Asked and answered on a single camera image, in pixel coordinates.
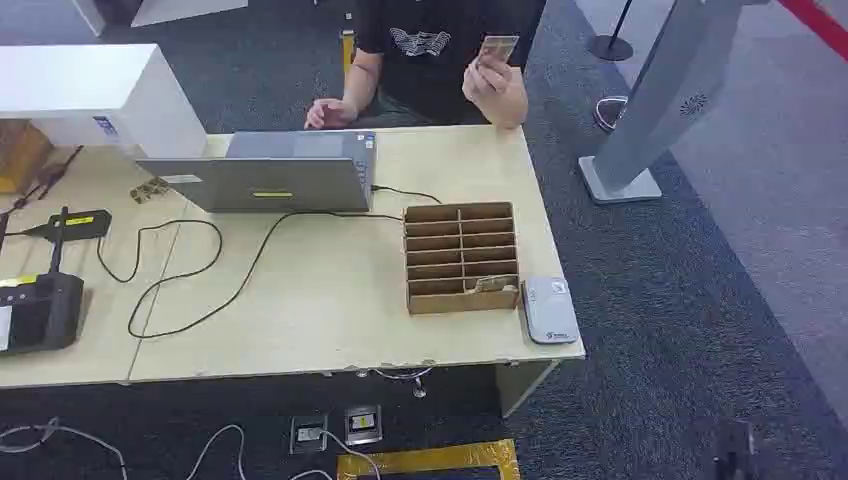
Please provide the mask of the person's left hand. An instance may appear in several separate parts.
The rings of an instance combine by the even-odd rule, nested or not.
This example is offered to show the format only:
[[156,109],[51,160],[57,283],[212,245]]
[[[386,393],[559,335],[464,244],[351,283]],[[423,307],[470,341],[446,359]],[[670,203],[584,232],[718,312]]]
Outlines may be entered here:
[[522,70],[491,56],[478,56],[464,71],[462,91],[492,125],[520,127],[527,118],[528,97]]

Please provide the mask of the person's right hand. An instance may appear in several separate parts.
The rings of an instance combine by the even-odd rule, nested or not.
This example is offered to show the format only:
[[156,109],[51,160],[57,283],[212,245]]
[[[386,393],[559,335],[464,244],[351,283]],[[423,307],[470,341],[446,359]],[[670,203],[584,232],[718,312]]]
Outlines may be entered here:
[[305,117],[305,129],[340,129],[358,118],[355,105],[341,99],[316,99]]

